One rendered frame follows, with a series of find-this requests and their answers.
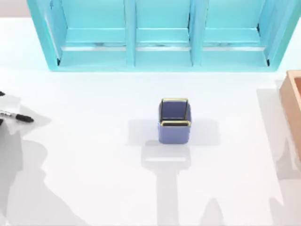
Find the light blue rack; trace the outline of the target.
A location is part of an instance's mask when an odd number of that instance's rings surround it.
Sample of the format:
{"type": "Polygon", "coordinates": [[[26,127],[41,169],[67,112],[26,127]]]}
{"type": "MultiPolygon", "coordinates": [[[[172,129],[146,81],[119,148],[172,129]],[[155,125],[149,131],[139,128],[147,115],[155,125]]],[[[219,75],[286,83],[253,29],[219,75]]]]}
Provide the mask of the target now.
{"type": "Polygon", "coordinates": [[[51,71],[274,72],[301,0],[26,0],[51,71]]]}

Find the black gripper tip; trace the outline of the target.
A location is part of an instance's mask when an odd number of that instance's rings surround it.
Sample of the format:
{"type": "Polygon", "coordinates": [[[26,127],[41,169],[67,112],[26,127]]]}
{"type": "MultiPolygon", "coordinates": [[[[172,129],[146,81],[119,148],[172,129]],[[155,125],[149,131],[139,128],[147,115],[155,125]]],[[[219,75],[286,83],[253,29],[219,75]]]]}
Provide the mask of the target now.
{"type": "Polygon", "coordinates": [[[34,119],[30,116],[0,110],[0,125],[4,122],[3,118],[10,118],[25,123],[34,122],[34,119]]]}

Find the salmon-coloured shallow box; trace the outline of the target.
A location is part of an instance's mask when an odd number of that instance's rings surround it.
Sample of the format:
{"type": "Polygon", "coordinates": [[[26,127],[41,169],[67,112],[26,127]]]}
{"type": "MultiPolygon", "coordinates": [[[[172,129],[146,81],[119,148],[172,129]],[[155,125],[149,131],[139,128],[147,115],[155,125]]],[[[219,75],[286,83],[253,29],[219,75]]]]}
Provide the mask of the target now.
{"type": "Polygon", "coordinates": [[[288,70],[280,87],[280,98],[301,161],[301,70],[288,70]]]}

